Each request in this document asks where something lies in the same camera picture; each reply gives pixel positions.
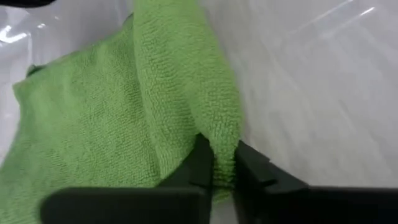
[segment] microfiber cloth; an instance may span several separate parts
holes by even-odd
[[[154,187],[210,140],[215,185],[241,130],[231,70],[194,0],[135,0],[114,36],[15,84],[21,121],[0,170],[0,223],[38,223],[65,187]]]

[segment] glossy white surface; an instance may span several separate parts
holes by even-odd
[[[37,9],[0,6],[0,163],[12,142],[19,107],[12,84],[29,65],[48,63],[118,30],[130,0],[58,0]]]
[[[243,139],[314,185],[398,186],[398,2],[203,0]]]

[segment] towel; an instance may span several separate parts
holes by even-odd
[[[195,0],[135,0],[112,37],[14,85],[21,121],[0,169],[0,223],[38,223],[65,187],[153,187],[202,133],[215,185],[233,178],[241,130],[234,77]]]

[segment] black plastic part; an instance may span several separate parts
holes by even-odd
[[[42,7],[53,3],[55,0],[0,0],[0,5],[12,7]]]
[[[202,135],[182,164],[152,189],[72,188],[40,209],[43,224],[193,223],[210,221],[213,151]]]
[[[397,223],[397,189],[310,187],[254,149],[235,153],[240,224]]]

